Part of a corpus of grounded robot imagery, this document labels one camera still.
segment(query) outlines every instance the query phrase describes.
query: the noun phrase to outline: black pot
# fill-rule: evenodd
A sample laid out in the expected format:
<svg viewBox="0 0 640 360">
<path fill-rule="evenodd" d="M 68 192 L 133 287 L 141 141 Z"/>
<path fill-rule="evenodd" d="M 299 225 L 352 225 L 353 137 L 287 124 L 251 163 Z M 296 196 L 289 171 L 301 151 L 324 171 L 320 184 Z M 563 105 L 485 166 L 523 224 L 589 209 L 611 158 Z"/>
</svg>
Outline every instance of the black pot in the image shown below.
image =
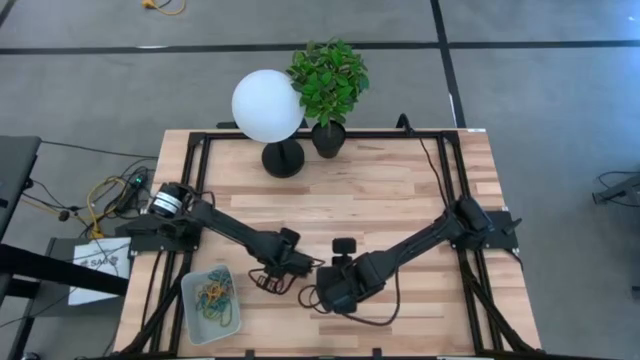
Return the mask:
<svg viewBox="0 0 640 360">
<path fill-rule="evenodd" d="M 335 121 L 331 121 L 326 127 L 322 127 L 320 123 L 317 123 L 311 130 L 313 145 L 318 150 L 318 154 L 325 159 L 336 157 L 346 138 L 347 131 L 344 126 Z"/>
</svg>

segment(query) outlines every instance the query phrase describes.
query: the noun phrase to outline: clear plastic tray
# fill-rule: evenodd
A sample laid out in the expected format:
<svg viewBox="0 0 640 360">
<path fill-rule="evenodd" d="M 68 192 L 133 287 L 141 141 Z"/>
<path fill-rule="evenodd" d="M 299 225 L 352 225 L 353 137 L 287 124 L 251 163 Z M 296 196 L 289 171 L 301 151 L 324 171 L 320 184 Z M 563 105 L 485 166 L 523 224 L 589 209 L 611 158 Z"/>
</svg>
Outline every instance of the clear plastic tray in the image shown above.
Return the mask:
<svg viewBox="0 0 640 360">
<path fill-rule="evenodd" d="M 187 329 L 189 330 L 189 340 L 193 345 L 203 345 L 233 335 L 240 330 L 242 324 L 240 321 L 240 306 L 238 305 L 236 285 L 233 281 L 231 271 L 229 271 L 229 274 L 231 276 L 234 294 L 231 298 L 231 311 L 233 312 L 231 323 L 223 327 L 219 321 L 206 319 L 202 316 L 201 311 L 196 310 L 197 293 L 202 288 L 202 285 L 210 282 L 207 276 L 215 270 L 229 271 L 229 268 L 227 265 L 220 264 L 209 271 L 188 273 L 182 278 L 182 304 L 184 305 L 184 314 Z"/>
</svg>

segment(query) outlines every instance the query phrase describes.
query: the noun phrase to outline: wooden table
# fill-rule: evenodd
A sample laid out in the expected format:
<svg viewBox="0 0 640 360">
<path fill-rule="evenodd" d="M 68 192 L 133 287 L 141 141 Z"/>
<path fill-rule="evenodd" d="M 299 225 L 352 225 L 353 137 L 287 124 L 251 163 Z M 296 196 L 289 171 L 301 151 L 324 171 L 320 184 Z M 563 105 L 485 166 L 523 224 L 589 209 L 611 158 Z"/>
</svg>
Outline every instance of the wooden table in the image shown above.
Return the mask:
<svg viewBox="0 0 640 360">
<path fill-rule="evenodd" d="M 165 133 L 155 189 L 180 181 L 187 147 L 187 130 Z M 459 130 L 471 192 L 485 210 L 504 206 L 489 139 L 485 132 Z M 216 195 L 216 207 L 259 230 L 285 226 L 302 235 L 299 249 L 330 260 L 331 241 L 354 237 L 358 253 L 386 249 L 429 225 L 443 211 L 436 178 L 418 140 L 348 139 L 340 154 L 319 157 L 310 140 L 299 141 L 306 163 L 296 176 L 277 179 L 263 169 L 263 144 L 250 140 L 215 140 L 211 147 L 205 190 Z M 440 169 L 436 142 L 424 141 Z M 455 162 L 449 156 L 452 177 Z M 197 164 L 192 167 L 195 181 Z M 495 303 L 514 329 L 539 347 L 529 298 L 518 263 L 503 250 L 485 251 Z M 136 258 L 131 273 L 115 349 L 122 349 L 140 329 L 141 313 L 155 254 Z M 156 306 L 162 263 L 158 267 L 149 314 Z M 217 263 L 232 269 L 241 306 L 242 328 L 236 335 L 204 346 L 193 346 L 187 329 L 181 333 L 180 356 L 370 355 L 380 347 L 385 355 L 472 354 L 462 282 L 456 255 L 442 244 L 402 267 L 402 305 L 396 321 L 386 327 L 361 325 L 337 315 L 320 315 L 301 308 L 297 294 L 315 276 L 298 280 L 283 296 L 259 290 L 247 271 L 257 262 L 235 243 L 204 231 L 192 270 Z M 359 315 L 388 318 L 395 306 L 393 281 L 359 306 Z M 478 303 L 483 340 L 490 348 L 486 316 Z M 169 343 L 174 309 L 164 321 L 161 350 Z"/>
</svg>

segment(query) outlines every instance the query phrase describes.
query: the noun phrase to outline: lamp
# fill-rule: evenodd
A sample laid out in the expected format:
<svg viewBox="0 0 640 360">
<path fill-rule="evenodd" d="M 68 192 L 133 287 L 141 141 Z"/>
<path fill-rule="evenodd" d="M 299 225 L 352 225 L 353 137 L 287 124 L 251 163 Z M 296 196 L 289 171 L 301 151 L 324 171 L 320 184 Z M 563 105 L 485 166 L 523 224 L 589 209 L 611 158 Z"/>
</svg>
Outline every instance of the lamp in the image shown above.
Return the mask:
<svg viewBox="0 0 640 360">
<path fill-rule="evenodd" d="M 270 175 L 286 178 L 302 169 L 302 146 L 289 137 L 300 127 L 304 107 L 287 75 L 258 70 L 245 76 L 233 91 L 231 111 L 245 135 L 267 143 L 262 164 Z"/>
</svg>

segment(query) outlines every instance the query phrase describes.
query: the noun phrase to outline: black lamp base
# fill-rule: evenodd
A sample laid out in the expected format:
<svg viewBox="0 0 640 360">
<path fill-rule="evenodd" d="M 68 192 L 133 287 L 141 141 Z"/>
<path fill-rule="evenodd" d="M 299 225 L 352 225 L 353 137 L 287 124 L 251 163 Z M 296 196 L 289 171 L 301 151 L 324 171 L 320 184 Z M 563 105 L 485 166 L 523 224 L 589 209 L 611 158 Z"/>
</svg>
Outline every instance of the black lamp base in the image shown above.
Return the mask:
<svg viewBox="0 0 640 360">
<path fill-rule="evenodd" d="M 273 177 L 291 177 L 304 165 L 304 150 L 293 139 L 267 144 L 262 150 L 262 165 Z"/>
</svg>

